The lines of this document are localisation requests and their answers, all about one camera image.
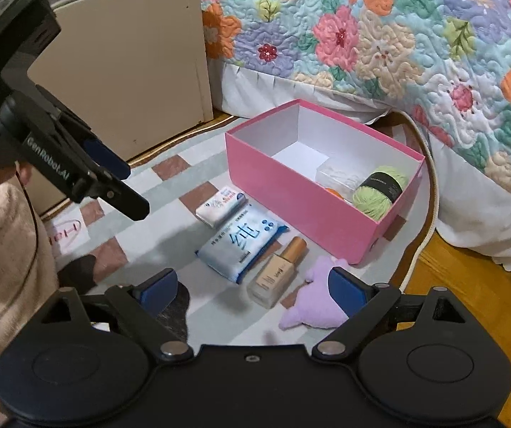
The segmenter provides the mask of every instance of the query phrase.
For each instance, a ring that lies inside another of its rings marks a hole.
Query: checkered mat
[[[246,285],[261,268],[263,259],[249,271],[242,285],[236,285],[194,254],[214,233],[194,216],[196,207],[219,188],[231,184],[224,132],[245,120],[224,122],[221,127],[189,138],[132,169],[126,183],[151,204],[151,214],[145,220],[133,222],[101,200],[87,200],[69,206],[46,222],[57,268],[93,254],[97,286],[90,294],[102,293],[116,284],[136,285],[165,267],[174,268],[190,293],[186,322],[189,343],[196,351],[202,343],[304,343],[312,347],[323,339],[329,333],[326,330],[299,326],[281,331],[277,326],[285,307],[293,303],[305,270],[319,255],[327,254],[313,241],[306,238],[309,252],[300,263],[298,277],[283,300],[269,311],[249,300],[246,294]],[[428,157],[417,130],[403,116],[391,114],[379,120],[376,128]],[[408,278],[434,230],[437,213],[434,182],[432,167],[425,164],[414,202],[403,209],[363,262],[352,267],[353,274],[369,284],[391,281],[400,285]],[[252,199],[251,203],[259,206]],[[264,258],[295,235],[301,234],[291,229],[281,235]]]

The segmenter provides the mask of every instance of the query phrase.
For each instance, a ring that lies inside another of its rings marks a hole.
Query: metal screw
[[[323,341],[319,343],[317,349],[324,356],[338,356],[345,352],[345,345],[338,341]]]
[[[167,341],[160,346],[162,354],[168,357],[182,356],[188,352],[188,345],[182,341]]]

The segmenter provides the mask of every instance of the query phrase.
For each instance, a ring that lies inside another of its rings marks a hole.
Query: bottle label
[[[402,188],[396,180],[384,172],[375,172],[360,184],[360,187],[374,188],[384,194],[391,203],[394,203],[402,194]]]
[[[259,273],[255,282],[265,290],[274,290],[292,267],[293,265],[285,259],[274,255]]]

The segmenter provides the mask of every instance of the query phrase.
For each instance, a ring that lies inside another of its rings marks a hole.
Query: bedspread
[[[511,0],[202,0],[206,52],[409,113],[511,192]]]

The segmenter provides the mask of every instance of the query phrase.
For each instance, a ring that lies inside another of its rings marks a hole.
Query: red flower center
[[[457,85],[450,93],[452,102],[460,112],[466,112],[471,109],[474,104],[474,97],[471,94],[471,87],[466,85]]]
[[[345,29],[341,29],[338,31],[335,36],[335,45],[339,45],[341,48],[345,48],[345,37],[347,35],[347,31]]]
[[[269,43],[259,47],[257,51],[259,51],[259,59],[263,59],[265,62],[273,61],[277,58],[277,48]]]

